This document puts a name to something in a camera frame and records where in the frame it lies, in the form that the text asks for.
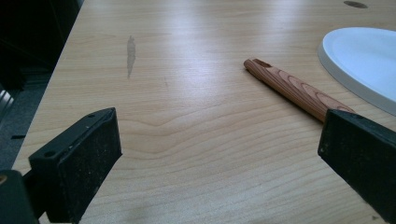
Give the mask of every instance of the stain mark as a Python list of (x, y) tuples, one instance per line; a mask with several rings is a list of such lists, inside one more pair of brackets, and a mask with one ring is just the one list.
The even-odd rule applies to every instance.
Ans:
[(128, 78), (131, 77), (132, 69), (134, 68), (134, 59), (136, 58), (136, 46), (134, 44), (134, 38), (129, 36), (128, 45), (127, 45), (127, 68), (128, 68)]
[(163, 81), (165, 82), (165, 87), (166, 87), (166, 89), (168, 90), (168, 89), (169, 89), (169, 87), (168, 87), (168, 80), (166, 79), (166, 77), (163, 78)]

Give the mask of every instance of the wood grain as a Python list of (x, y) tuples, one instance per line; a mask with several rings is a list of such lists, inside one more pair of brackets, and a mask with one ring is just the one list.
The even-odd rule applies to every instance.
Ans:
[(123, 156), (82, 224), (384, 223), (318, 156), (321, 123), (243, 65), (266, 59), (396, 130), (318, 60), (333, 29), (396, 29), (393, 0), (363, 3), (85, 0), (14, 168), (27, 172), (34, 151), (115, 106)]
[(269, 63), (258, 59), (247, 59), (244, 66), (258, 80), (263, 81), (321, 122), (325, 121), (328, 109), (355, 113), (353, 109), (338, 102), (328, 94), (287, 72), (273, 67)]

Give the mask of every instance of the wooden table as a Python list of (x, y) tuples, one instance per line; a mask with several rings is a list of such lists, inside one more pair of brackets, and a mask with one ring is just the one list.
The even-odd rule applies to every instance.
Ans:
[(81, 223), (382, 223), (318, 156), (322, 124), (243, 66), (262, 59), (396, 131), (318, 60), (334, 29), (396, 30), (394, 1), (361, 2), (86, 0), (14, 168), (115, 106), (123, 156)]

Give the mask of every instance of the wooden handle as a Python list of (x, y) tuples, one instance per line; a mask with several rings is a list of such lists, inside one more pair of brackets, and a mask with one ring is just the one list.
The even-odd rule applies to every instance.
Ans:
[(258, 59), (247, 59), (244, 62), (244, 66), (254, 77), (263, 81), (322, 122), (326, 118), (328, 109), (339, 109), (356, 113), (353, 109), (334, 100), (326, 93), (268, 63)]

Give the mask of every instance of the brush handle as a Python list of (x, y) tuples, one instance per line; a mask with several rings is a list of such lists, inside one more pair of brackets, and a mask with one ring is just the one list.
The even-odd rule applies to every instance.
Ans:
[(326, 93), (268, 63), (258, 59), (247, 59), (244, 66), (258, 80), (263, 81), (322, 122), (326, 118), (328, 109), (356, 113), (353, 109), (334, 100)]

